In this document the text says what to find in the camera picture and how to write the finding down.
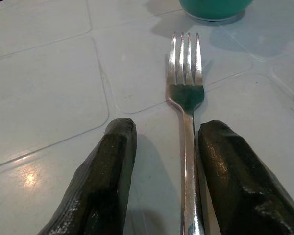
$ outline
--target fork tine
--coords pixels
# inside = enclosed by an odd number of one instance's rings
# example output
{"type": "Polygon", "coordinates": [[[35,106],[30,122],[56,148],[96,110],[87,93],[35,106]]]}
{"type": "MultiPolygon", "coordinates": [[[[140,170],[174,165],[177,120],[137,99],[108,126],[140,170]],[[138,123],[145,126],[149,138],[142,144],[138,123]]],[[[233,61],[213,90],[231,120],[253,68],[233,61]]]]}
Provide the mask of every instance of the fork tine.
{"type": "Polygon", "coordinates": [[[179,55],[179,65],[177,71],[177,84],[184,84],[184,33],[181,34],[181,46],[180,46],[180,55],[179,55]]]}
{"type": "Polygon", "coordinates": [[[172,35],[171,41],[171,49],[169,55],[169,62],[168,62],[168,83],[175,84],[175,45],[176,45],[176,38],[175,32],[172,35]]]}
{"type": "Polygon", "coordinates": [[[199,44],[199,35],[196,34],[196,56],[195,56],[195,85],[202,85],[202,64],[201,64],[201,52],[199,44]]]}
{"type": "Polygon", "coordinates": [[[186,76],[185,76],[185,84],[192,85],[192,59],[191,59],[191,34],[187,34],[187,57],[186,57],[186,76]]]}

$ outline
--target white table surface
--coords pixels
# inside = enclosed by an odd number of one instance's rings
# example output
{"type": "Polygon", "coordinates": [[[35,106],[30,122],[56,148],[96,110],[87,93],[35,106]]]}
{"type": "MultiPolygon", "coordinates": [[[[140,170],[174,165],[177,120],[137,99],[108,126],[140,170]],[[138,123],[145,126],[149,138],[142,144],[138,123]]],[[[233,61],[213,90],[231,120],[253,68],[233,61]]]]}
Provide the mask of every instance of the white table surface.
{"type": "MultiPolygon", "coordinates": [[[[174,31],[200,34],[196,129],[227,123],[294,199],[294,0],[255,0],[231,23],[194,21],[177,0],[4,0],[0,235],[38,233],[119,117],[138,131],[124,234],[179,234],[179,120],[165,102],[174,31]]],[[[218,235],[207,210],[207,234],[218,235]]]]}

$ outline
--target metal fork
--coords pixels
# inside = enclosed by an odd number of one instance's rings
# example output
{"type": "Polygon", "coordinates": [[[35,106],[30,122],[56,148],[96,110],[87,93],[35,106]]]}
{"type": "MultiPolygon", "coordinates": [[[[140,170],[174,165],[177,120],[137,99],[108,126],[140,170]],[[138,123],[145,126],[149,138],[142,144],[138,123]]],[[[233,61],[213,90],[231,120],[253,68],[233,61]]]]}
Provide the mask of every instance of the metal fork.
{"type": "Polygon", "coordinates": [[[179,57],[176,58],[176,36],[172,37],[167,71],[167,97],[183,114],[184,169],[182,174],[183,235],[204,235],[199,193],[193,113],[204,100],[199,35],[196,34],[195,63],[191,59],[191,35],[187,35],[187,56],[184,63],[184,34],[181,35],[179,57]]]}

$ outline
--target bowl base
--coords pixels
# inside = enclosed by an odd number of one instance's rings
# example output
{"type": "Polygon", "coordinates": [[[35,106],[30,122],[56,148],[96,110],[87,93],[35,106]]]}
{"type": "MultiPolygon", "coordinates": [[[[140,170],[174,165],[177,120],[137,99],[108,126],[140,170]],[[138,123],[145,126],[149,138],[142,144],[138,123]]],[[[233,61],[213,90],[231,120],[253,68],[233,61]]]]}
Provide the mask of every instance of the bowl base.
{"type": "Polygon", "coordinates": [[[217,21],[227,21],[227,20],[233,20],[235,18],[241,18],[241,16],[244,14],[244,10],[239,12],[238,14],[234,15],[234,16],[230,16],[230,17],[226,17],[226,18],[221,18],[221,19],[210,19],[210,18],[204,18],[204,17],[200,17],[200,16],[194,16],[190,13],[188,13],[187,11],[185,11],[187,15],[189,15],[191,18],[197,19],[197,20],[201,20],[201,21],[213,21],[213,22],[217,22],[217,21]]]}

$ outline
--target teal container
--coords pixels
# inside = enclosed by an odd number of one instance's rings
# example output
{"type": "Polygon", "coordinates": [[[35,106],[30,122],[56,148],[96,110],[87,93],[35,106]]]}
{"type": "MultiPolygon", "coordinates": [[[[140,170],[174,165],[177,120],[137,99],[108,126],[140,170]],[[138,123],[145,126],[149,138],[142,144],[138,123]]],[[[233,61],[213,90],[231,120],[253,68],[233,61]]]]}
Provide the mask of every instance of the teal container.
{"type": "Polygon", "coordinates": [[[253,0],[179,0],[192,17],[208,21],[227,20],[240,14],[253,0]]]}

